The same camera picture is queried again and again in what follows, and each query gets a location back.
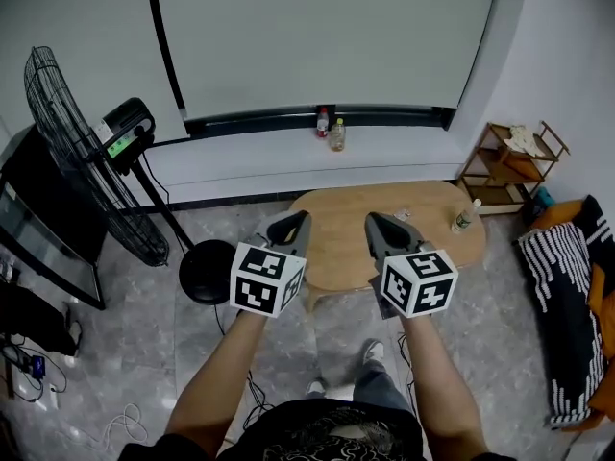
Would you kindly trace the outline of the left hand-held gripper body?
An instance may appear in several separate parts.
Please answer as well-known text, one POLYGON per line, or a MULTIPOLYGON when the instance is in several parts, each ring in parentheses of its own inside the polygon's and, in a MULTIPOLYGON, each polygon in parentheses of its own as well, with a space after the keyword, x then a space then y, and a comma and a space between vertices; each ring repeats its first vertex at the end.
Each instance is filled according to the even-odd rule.
POLYGON ((306 256, 255 246, 252 237, 240 242, 231 269, 231 306, 279 317, 299 294, 306 267, 306 256))

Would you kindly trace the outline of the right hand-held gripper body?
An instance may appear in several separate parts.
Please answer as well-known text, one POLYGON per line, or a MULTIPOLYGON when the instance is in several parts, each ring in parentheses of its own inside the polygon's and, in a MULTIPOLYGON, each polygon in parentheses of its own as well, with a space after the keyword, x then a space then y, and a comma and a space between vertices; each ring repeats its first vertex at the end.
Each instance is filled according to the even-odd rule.
POLYGON ((370 284, 383 319, 414 318, 445 310, 457 280, 458 270, 446 251, 424 241, 417 253, 389 255, 370 284))

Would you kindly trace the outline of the person's right forearm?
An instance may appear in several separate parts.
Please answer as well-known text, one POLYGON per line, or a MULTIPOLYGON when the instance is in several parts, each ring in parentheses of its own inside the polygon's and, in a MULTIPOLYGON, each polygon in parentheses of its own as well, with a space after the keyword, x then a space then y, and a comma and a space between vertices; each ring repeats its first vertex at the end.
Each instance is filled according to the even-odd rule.
POLYGON ((403 318, 401 323, 432 460, 472 461, 488 452, 478 406, 431 318, 403 318))

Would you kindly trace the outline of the person's left forearm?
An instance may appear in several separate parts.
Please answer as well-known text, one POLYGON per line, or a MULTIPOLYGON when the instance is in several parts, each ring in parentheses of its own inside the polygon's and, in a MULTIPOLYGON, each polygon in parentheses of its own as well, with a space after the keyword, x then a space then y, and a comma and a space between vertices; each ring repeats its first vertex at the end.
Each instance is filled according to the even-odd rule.
POLYGON ((180 394, 167 434, 182 435, 215 457, 234 420, 267 317, 241 312, 180 394))

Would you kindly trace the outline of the wooden coffee table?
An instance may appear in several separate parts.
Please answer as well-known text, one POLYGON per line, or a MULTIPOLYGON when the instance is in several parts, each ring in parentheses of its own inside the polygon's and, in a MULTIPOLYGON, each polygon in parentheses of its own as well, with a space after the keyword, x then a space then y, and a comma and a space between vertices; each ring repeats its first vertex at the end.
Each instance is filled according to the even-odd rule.
POLYGON ((483 261, 486 232, 481 219, 452 231, 455 217, 471 208, 469 196, 449 182, 420 181, 339 187, 311 191, 291 208, 311 215, 307 247, 306 310, 329 295, 349 294, 369 287, 376 275, 364 232, 370 212, 406 214, 406 220, 437 249, 445 250, 459 267, 483 261))

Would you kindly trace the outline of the clear green label water bottle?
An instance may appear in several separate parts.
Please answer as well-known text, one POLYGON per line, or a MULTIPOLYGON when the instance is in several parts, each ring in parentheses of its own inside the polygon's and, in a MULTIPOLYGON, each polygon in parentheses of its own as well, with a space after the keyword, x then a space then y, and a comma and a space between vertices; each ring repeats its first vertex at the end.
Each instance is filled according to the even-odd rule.
POLYGON ((475 199, 470 207, 461 210, 452 222, 451 231, 453 233, 462 233, 468 229, 479 217, 481 205, 481 199, 475 199))

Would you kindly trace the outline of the person's right shoe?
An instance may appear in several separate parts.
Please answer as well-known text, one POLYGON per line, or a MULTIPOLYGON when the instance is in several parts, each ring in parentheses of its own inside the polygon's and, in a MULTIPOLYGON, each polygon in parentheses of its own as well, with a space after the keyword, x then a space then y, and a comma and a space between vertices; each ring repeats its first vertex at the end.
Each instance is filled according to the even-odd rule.
POLYGON ((363 347, 363 355, 361 363, 363 365, 369 362, 377 362, 383 364, 384 359, 384 345, 380 340, 369 339, 365 342, 363 347))

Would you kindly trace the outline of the wooden shelf rack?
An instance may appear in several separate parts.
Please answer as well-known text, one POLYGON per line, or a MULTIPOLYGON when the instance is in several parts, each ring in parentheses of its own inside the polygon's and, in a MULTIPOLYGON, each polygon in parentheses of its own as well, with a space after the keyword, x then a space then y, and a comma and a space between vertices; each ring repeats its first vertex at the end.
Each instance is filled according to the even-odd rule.
POLYGON ((456 180, 457 187, 471 199, 481 199, 481 215, 519 212, 561 156, 570 153, 566 143, 544 121, 533 132, 543 157, 511 151, 504 144, 510 137, 509 127, 487 123, 456 180))

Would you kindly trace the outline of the person's blue jeans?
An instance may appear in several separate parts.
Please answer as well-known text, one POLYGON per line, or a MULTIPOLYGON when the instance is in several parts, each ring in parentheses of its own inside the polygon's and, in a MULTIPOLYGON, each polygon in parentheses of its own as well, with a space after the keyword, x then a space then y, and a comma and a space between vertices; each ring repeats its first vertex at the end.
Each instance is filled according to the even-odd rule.
POLYGON ((354 384, 353 401, 411 413, 408 401, 397 389, 383 364, 375 359, 368 359, 360 366, 354 384))

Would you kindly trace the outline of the black white striped blanket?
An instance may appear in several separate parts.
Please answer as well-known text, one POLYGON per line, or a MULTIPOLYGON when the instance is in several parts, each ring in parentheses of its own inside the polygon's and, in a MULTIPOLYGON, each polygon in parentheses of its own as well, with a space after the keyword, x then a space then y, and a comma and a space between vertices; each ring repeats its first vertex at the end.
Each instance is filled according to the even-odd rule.
POLYGON ((515 242, 545 358, 554 429, 591 425, 590 400, 605 374, 599 320, 589 305, 593 268, 578 225, 584 200, 547 208, 515 242))

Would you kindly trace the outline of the teal bag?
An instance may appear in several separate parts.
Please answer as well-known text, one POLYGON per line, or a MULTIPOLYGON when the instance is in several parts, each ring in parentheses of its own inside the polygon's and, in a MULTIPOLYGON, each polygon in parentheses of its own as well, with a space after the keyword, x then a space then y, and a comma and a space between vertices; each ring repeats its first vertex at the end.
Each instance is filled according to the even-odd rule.
POLYGON ((538 211, 544 211, 547 208, 556 204, 555 199, 552 197, 546 187, 540 186, 533 196, 534 208, 538 211))

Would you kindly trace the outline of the person's black printed shirt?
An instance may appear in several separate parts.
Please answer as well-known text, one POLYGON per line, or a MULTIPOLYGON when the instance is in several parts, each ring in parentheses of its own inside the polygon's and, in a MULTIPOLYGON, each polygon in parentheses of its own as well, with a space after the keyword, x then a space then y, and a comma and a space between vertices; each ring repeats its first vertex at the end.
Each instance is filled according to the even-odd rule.
MULTIPOLYGON (((215 457, 179 434, 152 446, 129 444, 118 461, 426 461, 430 449, 418 410, 323 399, 285 402, 266 412, 215 457)), ((488 452, 472 461, 516 461, 488 452)))

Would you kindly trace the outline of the white roller blind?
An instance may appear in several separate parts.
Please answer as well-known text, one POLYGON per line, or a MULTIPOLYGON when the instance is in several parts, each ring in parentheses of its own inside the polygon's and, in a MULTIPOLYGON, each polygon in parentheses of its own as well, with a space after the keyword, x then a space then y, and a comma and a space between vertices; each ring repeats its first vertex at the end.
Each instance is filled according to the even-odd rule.
POLYGON ((324 104, 454 109, 492 0, 159 0, 191 118, 324 104))

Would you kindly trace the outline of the black framed monitor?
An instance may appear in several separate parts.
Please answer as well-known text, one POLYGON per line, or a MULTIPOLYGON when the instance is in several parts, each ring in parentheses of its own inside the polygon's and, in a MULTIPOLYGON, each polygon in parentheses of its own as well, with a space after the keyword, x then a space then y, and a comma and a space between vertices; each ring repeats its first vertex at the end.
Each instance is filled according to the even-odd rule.
POLYGON ((107 229, 32 125, 0 153, 0 246, 69 296, 106 308, 98 261, 107 229))

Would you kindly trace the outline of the black window frame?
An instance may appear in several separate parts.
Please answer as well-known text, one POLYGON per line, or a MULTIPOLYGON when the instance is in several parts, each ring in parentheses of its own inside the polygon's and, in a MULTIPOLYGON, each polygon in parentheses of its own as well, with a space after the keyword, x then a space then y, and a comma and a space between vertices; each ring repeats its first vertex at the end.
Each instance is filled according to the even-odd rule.
MULTIPOLYGON (((153 24, 158 39, 164 69, 174 100, 181 115, 186 114, 164 29, 160 0, 149 0, 153 24)), ((456 110, 442 107, 401 106, 340 106, 328 104, 329 122, 338 117, 351 127, 430 127, 450 129, 456 110)), ((225 113, 195 119, 184 119, 184 129, 190 140, 230 136, 243 133, 310 129, 316 126, 318 106, 261 109, 247 112, 225 113)))

